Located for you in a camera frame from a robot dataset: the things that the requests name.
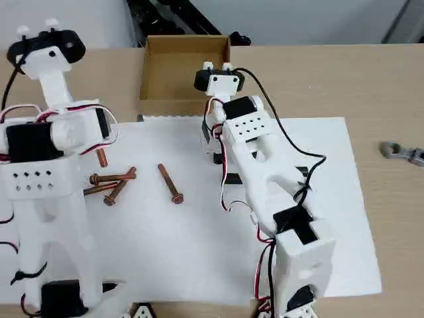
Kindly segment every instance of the wooden table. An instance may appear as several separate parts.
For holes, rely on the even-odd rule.
[[[100,97],[121,121],[138,114],[143,49],[94,50],[67,75],[76,99]],[[263,81],[281,117],[344,116],[376,245],[383,293],[322,299],[320,317],[421,317],[424,303],[424,171],[378,152],[382,140],[424,147],[424,47],[257,46],[233,48],[235,66]],[[11,72],[0,62],[0,87]],[[245,94],[257,93],[247,81]],[[39,84],[20,76],[10,103],[43,104]],[[161,317],[248,317],[248,308],[162,303]],[[22,317],[11,307],[0,316]]]

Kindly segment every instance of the copper bolt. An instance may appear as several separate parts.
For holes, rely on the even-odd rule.
[[[92,174],[89,180],[92,185],[97,186],[100,182],[133,180],[135,178],[137,178],[136,174],[129,174],[127,172],[126,174],[111,174],[110,176],[99,176],[98,174]]]
[[[108,163],[107,163],[105,150],[103,148],[100,148],[100,149],[97,149],[95,153],[97,154],[97,159],[99,159],[100,166],[102,168],[107,167]]]
[[[84,195],[90,195],[90,194],[94,194],[97,192],[102,192],[105,190],[109,190],[109,189],[113,189],[118,185],[117,182],[112,182],[111,184],[102,184],[102,185],[97,185],[95,187],[89,187],[87,189],[84,189]]]
[[[131,167],[130,170],[128,170],[128,172],[126,173],[127,175],[134,175],[136,172],[136,168],[135,167]],[[117,196],[119,195],[119,193],[122,191],[122,189],[126,186],[127,184],[127,180],[121,180],[118,185],[116,186],[115,189],[113,189],[113,191],[111,192],[111,194],[109,195],[105,195],[105,199],[103,199],[103,202],[108,205],[108,206],[112,206],[114,205],[115,199],[117,198]]]
[[[177,191],[177,188],[175,187],[175,184],[172,182],[170,175],[165,169],[165,166],[163,164],[158,165],[158,169],[160,171],[160,174],[162,177],[164,177],[164,180],[166,182],[166,185],[168,186],[169,190],[172,194],[172,202],[175,204],[180,204],[184,202],[184,195]]]

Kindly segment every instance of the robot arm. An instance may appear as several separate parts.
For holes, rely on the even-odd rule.
[[[310,195],[303,205],[293,199],[301,188],[303,176],[285,155],[287,144],[274,130],[275,124],[260,98],[231,100],[241,90],[243,81],[244,77],[233,72],[230,64],[224,64],[223,70],[214,70],[211,63],[204,63],[203,70],[196,75],[195,87],[211,96],[214,110],[203,126],[222,124],[219,138],[237,167],[252,219],[275,239],[275,317],[312,317],[305,313],[313,313],[311,305],[323,297],[327,289],[335,238],[326,221],[314,218]],[[211,149],[215,147],[214,142],[209,136]],[[259,152],[261,158],[254,156]],[[267,204],[270,182],[282,189],[280,201],[284,203],[275,211]]]
[[[48,21],[48,30],[34,38],[24,34],[7,53],[15,71],[40,81],[48,109],[25,119],[5,120],[14,107],[0,113],[0,176],[19,231],[19,271],[13,282],[23,280],[23,299],[41,311],[52,305],[48,293],[63,291],[68,307],[58,310],[66,313],[53,314],[75,317],[96,307],[102,297],[79,156],[113,143],[117,134],[111,138],[106,114],[115,118],[97,100],[72,100],[64,72],[83,57],[85,46],[74,31],[58,30],[55,24]],[[57,284],[43,273],[53,242],[75,264],[75,283]]]

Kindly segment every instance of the open cardboard box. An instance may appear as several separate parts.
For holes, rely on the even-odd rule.
[[[207,96],[194,88],[203,62],[215,68],[230,62],[227,36],[149,36],[142,74],[140,110],[143,115],[201,115]]]

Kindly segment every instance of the black wire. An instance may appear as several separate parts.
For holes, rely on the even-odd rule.
[[[25,308],[25,298],[26,297],[27,297],[27,295],[25,293],[22,294],[22,297],[21,297],[22,312],[29,318],[41,317],[41,311],[37,311],[36,313],[30,313],[30,312],[27,311],[27,309]]]
[[[27,58],[29,54],[29,50],[27,50],[27,52],[25,52],[21,59],[19,60],[19,62],[15,65],[15,68],[13,69],[13,72],[11,74],[11,77],[9,78],[9,81],[7,82],[6,88],[5,88],[5,92],[3,93],[3,98],[1,100],[1,110],[4,111],[6,108],[6,102],[7,102],[7,98],[9,96],[10,90],[12,88],[13,82],[15,81],[16,76],[18,75],[19,69],[21,68],[21,66],[25,63],[25,59]]]
[[[273,112],[273,114],[274,114],[274,117],[276,118],[276,120],[277,120],[277,123],[278,123],[278,126],[280,127],[280,129],[281,129],[281,131],[283,132],[283,134],[284,134],[284,136],[285,136],[285,138],[287,139],[287,141],[290,143],[290,145],[293,147],[293,148],[295,148],[298,152],[300,152],[301,154],[304,154],[304,155],[306,155],[306,156],[310,156],[310,157],[315,157],[315,158],[321,158],[321,160],[320,161],[318,161],[316,164],[314,164],[313,166],[312,166],[312,168],[310,169],[310,171],[309,171],[309,173],[308,173],[308,175],[307,175],[307,177],[306,177],[306,181],[305,181],[305,184],[304,184],[304,186],[294,195],[294,199],[296,199],[300,194],[302,194],[302,197],[301,197],[301,199],[299,200],[299,202],[298,202],[298,205],[302,205],[303,204],[303,202],[305,201],[305,199],[306,199],[306,195],[307,195],[307,190],[310,188],[310,186],[309,186],[309,183],[310,183],[310,181],[311,181],[311,177],[312,177],[312,174],[314,173],[314,171],[320,166],[320,165],[322,165],[325,161],[326,161],[326,159],[327,159],[327,157],[324,155],[324,154],[314,154],[313,152],[308,152],[308,151],[304,151],[304,150],[302,150],[302,149],[300,149],[295,143],[294,143],[294,141],[290,138],[290,136],[288,135],[288,133],[286,132],[286,130],[285,130],[285,128],[284,128],[284,126],[283,126],[283,124],[281,123],[281,120],[280,120],[280,118],[279,118],[279,116],[278,116],[278,114],[277,114],[277,110],[276,110],[276,108],[274,107],[274,104],[272,103],[272,101],[271,101],[271,99],[270,99],[270,97],[268,96],[268,94],[266,93],[266,91],[265,91],[265,89],[264,89],[264,86],[260,83],[260,81],[259,81],[259,79],[250,71],[250,70],[248,70],[248,69],[246,69],[246,68],[235,68],[235,69],[233,69],[233,72],[245,72],[245,73],[247,73],[248,75],[250,75],[251,76],[251,78],[256,82],[256,84],[258,85],[258,87],[260,88],[260,90],[261,90],[261,92],[262,92],[262,94],[264,95],[264,97],[265,97],[265,99],[266,99],[266,101],[268,102],[268,104],[269,104],[269,106],[270,106],[270,108],[271,108],[271,110],[272,110],[272,112]]]
[[[15,282],[18,282],[20,280],[33,279],[33,278],[39,277],[43,273],[43,271],[45,271],[46,268],[47,268],[47,262],[44,263],[44,265],[42,266],[42,268],[37,273],[27,274],[27,273],[25,273],[25,272],[23,272],[21,270],[18,270],[16,272],[16,274],[15,274],[15,277],[11,281],[11,286]]]
[[[274,282],[272,281],[272,259],[274,257],[274,249],[276,247],[276,241],[274,241],[270,244],[271,249],[270,253],[268,255],[268,283],[270,285],[270,303],[271,303],[271,317],[275,318],[275,301],[274,301]]]
[[[9,219],[4,220],[4,221],[0,221],[0,225],[10,223],[14,218],[15,218],[15,214],[13,213],[12,216]]]
[[[15,250],[15,252],[16,252],[16,254],[18,254],[19,253],[19,250],[18,250],[18,248],[17,248],[17,246],[16,245],[14,245],[13,243],[11,243],[11,242],[6,242],[6,241],[0,241],[0,245],[9,245],[11,248],[13,248],[14,250]]]

